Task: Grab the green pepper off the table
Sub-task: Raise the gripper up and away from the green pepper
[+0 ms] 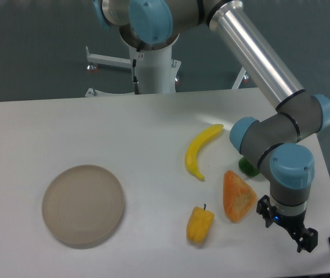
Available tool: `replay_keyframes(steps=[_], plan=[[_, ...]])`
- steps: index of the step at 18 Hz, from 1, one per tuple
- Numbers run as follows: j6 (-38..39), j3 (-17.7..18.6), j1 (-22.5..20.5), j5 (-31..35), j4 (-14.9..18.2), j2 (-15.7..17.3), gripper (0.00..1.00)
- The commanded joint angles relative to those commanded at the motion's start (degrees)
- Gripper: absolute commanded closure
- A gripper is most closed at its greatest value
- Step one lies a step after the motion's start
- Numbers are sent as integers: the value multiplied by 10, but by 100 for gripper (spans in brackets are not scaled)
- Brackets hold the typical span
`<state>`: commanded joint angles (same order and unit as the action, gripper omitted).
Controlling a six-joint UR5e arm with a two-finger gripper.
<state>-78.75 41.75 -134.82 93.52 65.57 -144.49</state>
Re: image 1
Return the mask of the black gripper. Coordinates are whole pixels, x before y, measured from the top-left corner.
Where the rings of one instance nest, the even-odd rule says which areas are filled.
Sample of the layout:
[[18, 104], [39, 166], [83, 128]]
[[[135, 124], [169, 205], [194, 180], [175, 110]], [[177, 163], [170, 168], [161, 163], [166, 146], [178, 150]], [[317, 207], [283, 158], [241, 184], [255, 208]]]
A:
[[257, 203], [256, 212], [265, 220], [265, 226], [269, 228], [274, 222], [284, 228], [297, 244], [297, 252], [312, 252], [318, 245], [318, 232], [313, 228], [305, 228], [304, 218], [306, 211], [287, 216], [277, 213], [276, 206], [270, 203], [270, 197], [264, 195]]

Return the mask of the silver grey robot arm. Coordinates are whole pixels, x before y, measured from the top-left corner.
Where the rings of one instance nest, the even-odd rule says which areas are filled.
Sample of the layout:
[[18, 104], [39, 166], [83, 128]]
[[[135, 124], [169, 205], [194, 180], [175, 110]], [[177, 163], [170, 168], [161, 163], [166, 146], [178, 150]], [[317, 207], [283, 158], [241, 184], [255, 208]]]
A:
[[135, 94], [173, 93], [170, 50], [180, 33], [205, 24], [219, 34], [276, 114], [246, 117], [231, 129], [234, 148], [270, 182], [257, 204], [267, 226], [283, 227], [299, 251], [313, 251], [315, 229], [304, 216], [314, 179], [314, 157], [299, 142], [330, 125], [330, 99], [308, 94], [243, 10], [241, 1], [93, 1], [100, 25], [116, 25], [130, 47]]

